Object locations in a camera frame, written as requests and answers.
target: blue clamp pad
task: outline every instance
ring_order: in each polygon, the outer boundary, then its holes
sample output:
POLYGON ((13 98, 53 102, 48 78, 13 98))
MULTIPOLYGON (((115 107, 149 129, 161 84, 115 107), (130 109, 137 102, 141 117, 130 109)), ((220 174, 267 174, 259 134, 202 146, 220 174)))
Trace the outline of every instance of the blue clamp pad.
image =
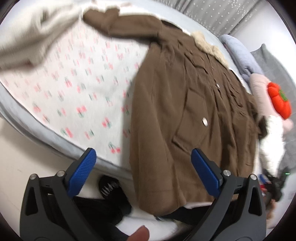
POLYGON ((79 160, 71 164, 66 173, 67 193, 70 198, 79 194, 96 163, 96 151, 88 148, 79 160))
POLYGON ((223 180, 221 170, 198 149, 192 150, 191 162, 208 194, 217 198, 220 195, 220 186, 223 180))

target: white wall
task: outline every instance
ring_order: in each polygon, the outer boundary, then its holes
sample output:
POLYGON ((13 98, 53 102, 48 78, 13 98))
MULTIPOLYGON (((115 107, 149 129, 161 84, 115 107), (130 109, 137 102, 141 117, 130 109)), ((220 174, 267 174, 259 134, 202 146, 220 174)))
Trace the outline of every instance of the white wall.
POLYGON ((280 16, 263 1, 258 12, 233 36, 251 52, 266 44, 296 83, 296 44, 280 16))

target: coat pocket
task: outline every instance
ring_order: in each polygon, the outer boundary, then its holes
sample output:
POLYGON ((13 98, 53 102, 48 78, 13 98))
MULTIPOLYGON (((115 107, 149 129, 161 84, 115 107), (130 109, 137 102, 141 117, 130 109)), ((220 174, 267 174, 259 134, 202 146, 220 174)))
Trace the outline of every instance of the coat pocket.
POLYGON ((200 147, 209 127, 210 120, 205 99, 197 92, 188 89, 183 116, 172 142, 191 154, 194 148, 200 147))

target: mattress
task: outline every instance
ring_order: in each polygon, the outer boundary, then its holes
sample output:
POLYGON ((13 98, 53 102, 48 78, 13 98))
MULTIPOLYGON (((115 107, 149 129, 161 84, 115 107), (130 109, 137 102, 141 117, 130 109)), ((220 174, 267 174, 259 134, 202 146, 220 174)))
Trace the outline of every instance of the mattress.
MULTIPOLYGON (((22 4, 30 4, 33 3, 34 0, 27 0, 26 2, 20 1, 17 3, 12 10, 8 13, 3 23, 0 25, 0 30, 7 24, 11 19, 15 17, 19 9, 22 7, 22 4)), ((130 1, 137 6, 145 8, 150 13, 153 13, 159 18, 165 19, 174 23, 175 25, 182 28, 185 32, 192 31, 201 31, 203 32, 208 43, 212 45, 216 45, 219 47, 220 51, 224 54, 226 60, 229 63, 230 69, 234 71, 239 80, 242 82, 242 85, 249 91, 248 85, 244 82, 242 77, 239 74, 239 71, 235 64, 233 63, 230 55, 227 50, 221 44, 216 36, 211 34, 204 27, 193 21, 192 19, 182 15, 181 13, 170 9, 166 6, 163 6, 158 3, 150 2, 150 1, 130 1)), ((30 113, 28 113, 17 101, 15 101, 12 96, 7 92, 7 90, 0 85, 0 113, 1 115, 15 127, 18 131, 20 131, 23 135, 29 137, 35 142, 42 143, 52 147, 58 152, 71 157, 73 159, 77 159, 82 153, 83 149, 78 145, 71 143, 65 140, 62 136, 56 134, 52 130, 45 127, 39 121, 37 121, 30 113)), ((95 167, 106 174, 113 175, 116 177, 122 177, 126 179, 132 179, 130 172, 127 168, 122 167, 118 164, 114 164, 114 162, 109 162, 105 158, 98 158, 95 167)))

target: brown coat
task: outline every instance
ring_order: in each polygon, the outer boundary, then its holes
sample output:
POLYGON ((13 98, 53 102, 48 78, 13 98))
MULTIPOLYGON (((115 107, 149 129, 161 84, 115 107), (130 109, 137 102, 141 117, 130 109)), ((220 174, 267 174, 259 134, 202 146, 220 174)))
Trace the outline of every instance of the brown coat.
POLYGON ((131 116, 130 164, 141 209, 164 215, 213 200, 191 164, 194 148, 235 175, 251 173, 257 108, 230 70, 155 17, 109 9, 89 10, 83 19, 108 36, 151 41, 135 78, 131 116))

